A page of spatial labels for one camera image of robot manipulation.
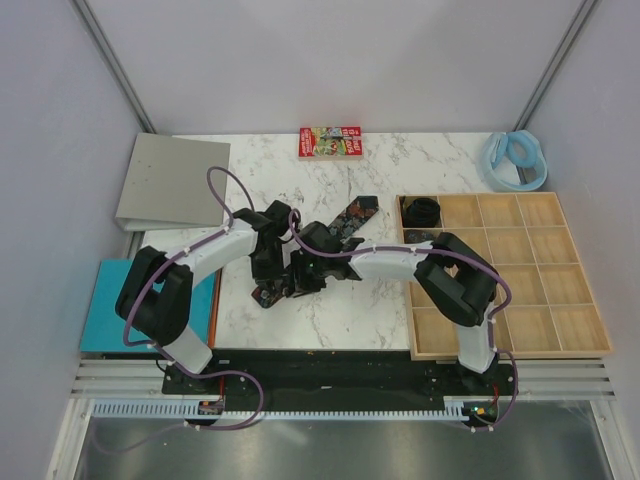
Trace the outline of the floral navy necktie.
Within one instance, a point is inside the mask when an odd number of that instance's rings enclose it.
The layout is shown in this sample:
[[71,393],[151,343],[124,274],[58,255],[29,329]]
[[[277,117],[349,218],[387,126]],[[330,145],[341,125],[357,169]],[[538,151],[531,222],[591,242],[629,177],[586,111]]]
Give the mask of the floral navy necktie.
[[[338,234],[342,238],[342,240],[355,238],[353,234],[364,224],[366,224],[378,212],[378,210],[379,205],[377,196],[358,196],[353,201],[351,201],[351,203],[349,203],[349,205],[340,214],[338,214],[338,216],[330,224],[326,226],[333,234]],[[293,211],[291,211],[289,215],[288,224],[288,231],[292,230],[294,231],[294,233],[296,233],[297,230],[302,230],[304,228],[300,226],[301,215],[294,213]],[[295,241],[295,238],[290,237],[289,239],[284,241],[284,245],[288,242],[293,243]],[[283,274],[290,274],[290,255],[295,250],[291,251],[290,253],[285,253],[284,245],[282,246],[285,267],[285,271]],[[268,309],[283,298],[285,297],[277,298],[272,295],[271,300],[255,301],[260,307]]]

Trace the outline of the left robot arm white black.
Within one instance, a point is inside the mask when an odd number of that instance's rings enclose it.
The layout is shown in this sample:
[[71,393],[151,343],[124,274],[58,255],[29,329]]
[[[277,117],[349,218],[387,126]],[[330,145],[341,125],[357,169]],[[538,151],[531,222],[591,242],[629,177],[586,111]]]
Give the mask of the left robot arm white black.
[[147,344],[182,366],[185,382],[196,392],[215,389],[220,371],[210,362],[212,350],[188,325],[192,291],[225,265],[248,257],[258,287],[274,295],[285,274],[282,237],[290,212],[278,200],[264,212],[244,208],[191,245],[170,253],[153,247],[138,251],[115,303],[115,313],[125,321],[123,343],[134,344],[129,340],[134,328],[146,335]]

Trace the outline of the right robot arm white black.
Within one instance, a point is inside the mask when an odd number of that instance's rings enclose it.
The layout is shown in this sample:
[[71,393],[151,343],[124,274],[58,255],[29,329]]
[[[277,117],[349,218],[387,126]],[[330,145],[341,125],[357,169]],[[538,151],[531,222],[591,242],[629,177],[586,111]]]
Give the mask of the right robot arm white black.
[[460,386],[477,394],[493,383],[497,349],[490,322],[512,294],[497,270],[460,238],[445,232],[416,244],[359,240],[347,244],[320,222],[300,231],[292,227],[291,232],[302,256],[292,263],[304,279],[381,278],[418,284],[440,314],[456,326]]

